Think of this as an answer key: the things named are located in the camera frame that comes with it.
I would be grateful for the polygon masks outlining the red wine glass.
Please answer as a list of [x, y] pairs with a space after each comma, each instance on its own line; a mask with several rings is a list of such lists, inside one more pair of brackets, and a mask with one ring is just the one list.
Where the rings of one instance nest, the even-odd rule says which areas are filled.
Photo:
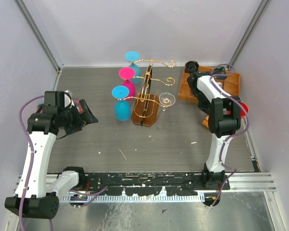
[[241, 119], [244, 118], [246, 116], [245, 112], [246, 111], [247, 113], [249, 112], [249, 108], [248, 106], [245, 104], [245, 103], [241, 103], [241, 106], [243, 107], [243, 110], [241, 109], [241, 112], [240, 112], [240, 117]]

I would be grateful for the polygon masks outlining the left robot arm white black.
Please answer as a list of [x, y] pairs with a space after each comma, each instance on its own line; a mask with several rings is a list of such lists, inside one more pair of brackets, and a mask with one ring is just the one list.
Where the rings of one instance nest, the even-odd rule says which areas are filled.
[[66, 167], [50, 186], [46, 185], [46, 176], [59, 130], [68, 136], [98, 119], [84, 99], [74, 103], [68, 91], [46, 91], [42, 98], [44, 103], [22, 127], [28, 140], [26, 160], [14, 196], [4, 203], [20, 218], [53, 219], [60, 199], [70, 190], [81, 191], [87, 185], [82, 167]]

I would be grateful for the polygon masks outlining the orange wine glass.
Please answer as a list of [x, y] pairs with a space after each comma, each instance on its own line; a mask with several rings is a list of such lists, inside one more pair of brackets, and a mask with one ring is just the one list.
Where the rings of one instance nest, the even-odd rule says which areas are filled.
[[209, 116], [206, 116], [205, 119], [202, 121], [202, 125], [206, 128], [209, 128]]

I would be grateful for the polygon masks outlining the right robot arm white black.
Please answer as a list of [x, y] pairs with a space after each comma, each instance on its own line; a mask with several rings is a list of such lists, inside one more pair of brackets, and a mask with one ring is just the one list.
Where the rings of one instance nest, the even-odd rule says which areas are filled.
[[212, 134], [209, 157], [201, 172], [201, 183], [211, 190], [224, 180], [225, 159], [231, 140], [241, 126], [241, 101], [220, 87], [215, 78], [201, 72], [187, 78], [191, 93], [198, 99], [198, 106], [205, 104], [209, 115], [208, 127]]

